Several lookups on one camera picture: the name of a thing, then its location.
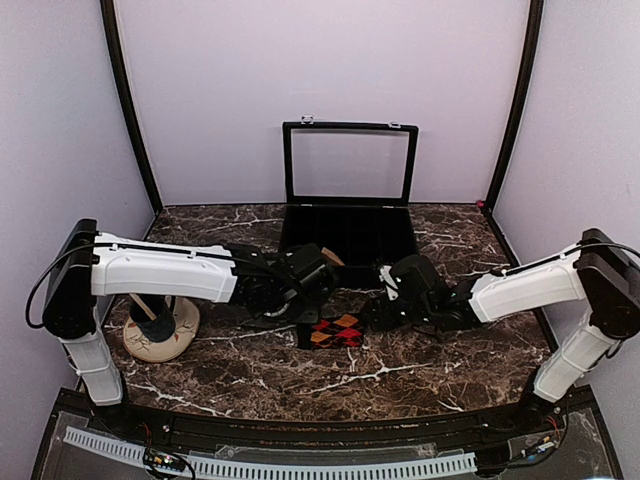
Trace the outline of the tan brown sock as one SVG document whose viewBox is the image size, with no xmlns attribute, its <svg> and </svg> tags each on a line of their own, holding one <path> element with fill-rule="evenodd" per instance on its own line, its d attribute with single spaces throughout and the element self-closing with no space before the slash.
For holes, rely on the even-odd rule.
<svg viewBox="0 0 640 480">
<path fill-rule="evenodd" d="M 326 258 L 327 262 L 335 267 L 344 267 L 345 263 L 339 258 L 339 256 L 330 249 L 323 247 L 321 254 Z"/>
</svg>

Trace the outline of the red orange argyle sock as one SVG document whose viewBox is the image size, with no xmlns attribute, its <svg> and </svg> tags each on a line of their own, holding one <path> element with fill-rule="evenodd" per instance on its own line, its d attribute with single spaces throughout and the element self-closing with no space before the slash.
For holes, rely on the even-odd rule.
<svg viewBox="0 0 640 480">
<path fill-rule="evenodd" d="M 352 314 L 321 319 L 316 324 L 296 326 L 297 348 L 330 350 L 360 348 L 364 343 L 366 322 Z"/>
</svg>

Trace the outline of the cream branch-pattern plate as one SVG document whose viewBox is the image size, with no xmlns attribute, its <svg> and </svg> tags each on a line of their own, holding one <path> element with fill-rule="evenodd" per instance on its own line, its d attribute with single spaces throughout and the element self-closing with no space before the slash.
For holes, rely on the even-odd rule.
<svg viewBox="0 0 640 480">
<path fill-rule="evenodd" d="M 153 343 L 148 340 L 129 317 L 123 329 L 123 343 L 134 357 L 149 363 L 164 363 L 185 352 L 195 339 L 200 326 L 201 315 L 198 307 L 189 299 L 165 296 L 173 311 L 176 329 L 166 341 Z"/>
</svg>

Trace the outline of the black glass-lid display case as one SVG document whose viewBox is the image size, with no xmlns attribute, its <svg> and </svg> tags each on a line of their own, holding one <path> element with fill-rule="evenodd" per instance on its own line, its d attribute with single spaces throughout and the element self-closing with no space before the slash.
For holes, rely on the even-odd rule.
<svg viewBox="0 0 640 480">
<path fill-rule="evenodd" d="M 340 287 L 376 288 L 379 265 L 417 251 L 408 206 L 418 126 L 308 117 L 284 122 L 282 138 L 280 251 L 325 247 L 342 262 Z"/>
</svg>

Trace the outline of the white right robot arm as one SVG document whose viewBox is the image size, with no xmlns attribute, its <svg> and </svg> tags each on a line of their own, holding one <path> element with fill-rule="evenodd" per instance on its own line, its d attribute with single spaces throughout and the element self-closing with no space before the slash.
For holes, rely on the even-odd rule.
<svg viewBox="0 0 640 480">
<path fill-rule="evenodd" d="M 521 434 L 534 432 L 549 405 L 601 358 L 639 333 L 639 253 L 593 228 L 549 257 L 475 275 L 450 287 L 431 261 L 411 255 L 379 269 L 383 293 L 361 315 L 373 330 L 426 324 L 437 331 L 483 327 L 509 315 L 571 301 L 586 301 L 577 327 L 546 360 L 510 413 Z"/>
</svg>

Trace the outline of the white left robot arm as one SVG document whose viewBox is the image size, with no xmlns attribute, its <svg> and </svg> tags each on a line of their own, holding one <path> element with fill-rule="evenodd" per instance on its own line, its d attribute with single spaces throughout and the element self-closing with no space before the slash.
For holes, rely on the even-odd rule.
<svg viewBox="0 0 640 480">
<path fill-rule="evenodd" d="M 183 246 L 121 238 L 81 219 L 36 282 L 47 287 L 41 320 L 69 354 L 92 403 L 120 436 L 141 427 L 125 401 L 126 384 L 96 318 L 98 298 L 130 295 L 149 319 L 151 340 L 172 337 L 175 322 L 165 300 L 206 300 L 245 309 L 266 321 L 315 324 L 337 283 L 329 259 L 315 244 L 265 254 L 251 245 Z"/>
</svg>

